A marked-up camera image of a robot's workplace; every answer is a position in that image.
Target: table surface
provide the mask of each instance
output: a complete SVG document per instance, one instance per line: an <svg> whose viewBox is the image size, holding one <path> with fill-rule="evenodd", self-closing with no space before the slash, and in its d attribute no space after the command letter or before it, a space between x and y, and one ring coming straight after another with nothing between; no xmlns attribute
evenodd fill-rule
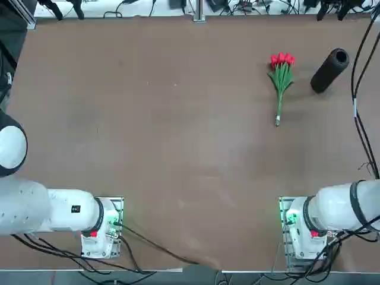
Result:
<svg viewBox="0 0 380 285"><path fill-rule="evenodd" d="M279 196L371 178L358 171L366 157L353 123L352 67L326 94L313 94L309 85L334 48L353 61L368 22L317 23L314 16L42 22L27 34L8 108L29 140L18 175L50 188L122 195L129 226L201 264L270 270L281 239ZM279 51L294 54L296 66L276 128L267 64ZM378 62L375 55L358 95L377 156ZM44 237L80 251L72 233ZM141 267L184 266L126 237ZM77 268L11 237L1 237L0 250L8 257L0 268ZM282 247L279 254L275 269L285 270ZM335 269L378 272L379 254L378 246L351 239ZM132 267L125 249L114 262Z"/></svg>

